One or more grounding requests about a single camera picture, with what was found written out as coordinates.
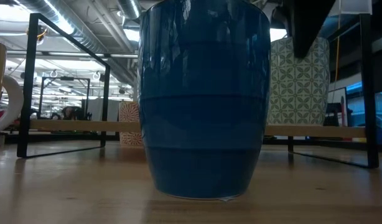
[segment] table surface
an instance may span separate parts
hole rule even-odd
[[[43,142],[29,152],[98,145]],[[363,151],[296,146],[353,162]],[[0,149],[0,223],[382,223],[381,167],[366,170],[263,146],[244,195],[227,202],[170,197],[154,188],[142,149],[92,149],[17,159]]]

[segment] cup base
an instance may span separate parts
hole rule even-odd
[[[199,200],[229,198],[245,192],[259,150],[146,148],[157,190]]]
[[[180,198],[180,199],[187,199],[187,200],[231,200],[233,198],[237,198],[239,197],[240,195],[242,194],[237,194],[237,195],[234,195],[234,196],[228,196],[228,197],[221,197],[221,198],[193,198],[193,197],[182,197],[182,196],[178,196],[178,195],[171,195],[171,194],[167,194],[165,192],[161,192],[160,190],[158,190],[160,193],[162,194],[166,194],[167,196],[170,196],[170,197],[175,197],[175,198]]]

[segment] wooden shelf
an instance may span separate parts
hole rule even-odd
[[[31,129],[41,131],[115,131],[141,132],[138,122],[111,121],[57,121],[31,120]],[[271,136],[312,136],[333,138],[365,138],[365,128],[333,126],[267,126],[265,135]]]
[[[57,121],[57,120],[31,120],[31,129],[41,131],[115,131],[115,132],[141,132],[138,122],[112,122],[112,121]]]

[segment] black metal stand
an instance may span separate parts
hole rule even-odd
[[[293,136],[288,136],[288,152],[292,153],[293,152]]]
[[[342,164],[358,166],[363,168],[377,168],[379,167],[379,155],[378,145],[376,143],[376,110],[375,110],[375,91],[374,91],[374,77],[372,68],[372,41],[371,41],[371,15],[360,14],[359,19],[354,19],[345,26],[341,27],[333,35],[331,35],[329,41],[335,40],[337,37],[347,33],[353,27],[360,25],[361,32],[361,76],[364,93],[365,104],[365,132],[366,132],[366,152],[368,164],[357,164],[354,162],[341,161],[338,159],[332,159],[322,156],[314,156],[305,153],[293,152],[293,138],[288,137],[288,151],[292,154],[298,154],[307,157],[313,157],[317,159],[323,159],[326,161],[339,162]]]
[[[21,120],[20,120],[21,122],[19,126],[19,142],[17,145],[17,156],[22,158],[30,158],[30,157],[49,156],[54,154],[66,153],[66,152],[75,152],[75,151],[99,148],[99,147],[92,147],[92,148],[76,149],[76,150],[64,151],[64,152],[39,154],[34,156],[27,155],[28,136],[29,136],[29,128],[30,128],[30,111],[31,111],[31,103],[32,103],[32,89],[34,87],[34,71],[35,71],[36,45],[37,45],[39,21],[42,21],[43,23],[48,25],[51,29],[58,32],[64,38],[68,39],[71,43],[76,45],[79,49],[88,53],[96,61],[98,61],[103,66],[105,66],[103,117],[102,117],[103,121],[107,120],[107,114],[108,114],[109,76],[110,76],[110,70],[111,70],[110,66],[104,60],[102,60],[100,57],[94,54],[91,50],[89,50],[84,45],[79,43],[79,41],[75,40],[71,35],[65,33],[58,26],[56,26],[52,21],[48,20],[45,16],[43,16],[40,13],[32,13],[29,18],[27,56],[26,56],[26,64],[25,64],[25,77],[24,77],[24,89],[23,89],[24,105],[22,106],[22,110],[21,110]],[[100,147],[105,146],[105,140],[106,140],[105,137],[106,137],[106,133],[102,132],[101,139],[100,139],[101,140]]]

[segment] blue ceramic cup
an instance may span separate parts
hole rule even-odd
[[[268,18],[242,0],[166,0],[142,17],[139,106],[158,190],[242,194],[266,124]]]

